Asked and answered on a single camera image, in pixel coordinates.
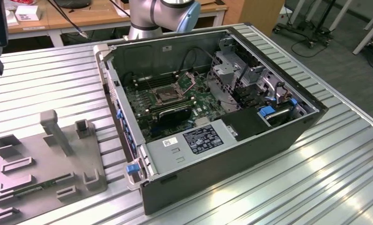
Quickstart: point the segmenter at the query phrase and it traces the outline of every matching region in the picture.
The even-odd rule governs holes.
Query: workbench
[[[10,39],[50,36],[54,46],[63,47],[61,35],[78,31],[46,0],[39,0],[38,5],[42,10],[40,20],[19,21],[18,26],[10,27]],[[205,4],[201,9],[199,18],[214,17],[213,26],[221,26],[226,10],[226,5]],[[70,9],[63,9],[63,11],[83,31],[131,25],[130,18],[118,15],[114,5],[109,0],[93,0],[90,7],[75,9],[71,13]]]
[[[2,56],[0,135],[42,133],[38,113],[48,109],[61,126],[91,120],[109,181],[106,192],[24,225],[373,224],[373,119],[254,27],[234,27],[330,110],[289,150],[150,216],[127,189],[94,43]]]

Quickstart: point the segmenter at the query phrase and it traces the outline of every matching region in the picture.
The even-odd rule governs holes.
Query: wooden desk
[[[226,5],[215,3],[205,4],[199,17],[215,17],[213,26],[221,26],[223,23]],[[121,17],[109,0],[93,0],[93,4],[87,8],[75,9],[73,13],[65,10],[70,20],[81,27],[83,31],[99,30],[106,28],[130,26],[130,18]],[[61,34],[77,32],[71,24],[65,20],[51,5],[47,5],[48,22],[50,22],[50,38],[55,47],[63,46]]]
[[[46,0],[38,1],[36,5],[42,10],[39,21],[18,21],[16,26],[8,27],[10,39],[47,36],[50,30]]]
[[[63,41],[61,35],[77,32],[77,30],[46,0],[39,0],[38,5],[42,9],[40,20],[28,22],[19,21],[18,26],[10,27],[10,39],[50,36],[54,46],[62,47]],[[205,4],[199,17],[214,17],[213,26],[221,26],[226,10],[226,5],[219,6],[215,3]],[[90,7],[75,9],[71,13],[70,9],[63,9],[63,11],[83,31],[131,25],[130,18],[118,15],[109,0],[93,0]]]

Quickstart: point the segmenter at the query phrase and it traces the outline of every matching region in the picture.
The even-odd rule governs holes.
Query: metal bracket
[[[94,46],[94,56],[95,56],[95,60],[97,60],[97,66],[98,66],[102,85],[105,85],[107,83],[105,80],[102,68],[105,66],[105,57],[110,54],[110,52],[111,52],[111,49],[107,44],[99,44],[99,45]]]

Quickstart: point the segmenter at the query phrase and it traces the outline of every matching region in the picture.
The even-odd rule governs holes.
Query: white label
[[[42,27],[24,27],[23,30],[40,30],[44,29],[44,26]]]
[[[178,140],[175,137],[171,137],[170,139],[163,141],[165,147],[170,146],[171,144],[177,144],[177,143],[178,143]]]
[[[163,52],[169,52],[171,50],[173,50],[173,46],[171,45],[163,47]]]

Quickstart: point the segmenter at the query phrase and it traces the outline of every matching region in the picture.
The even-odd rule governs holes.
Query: power supply label
[[[223,144],[211,125],[185,133],[183,136],[195,154],[201,154]]]

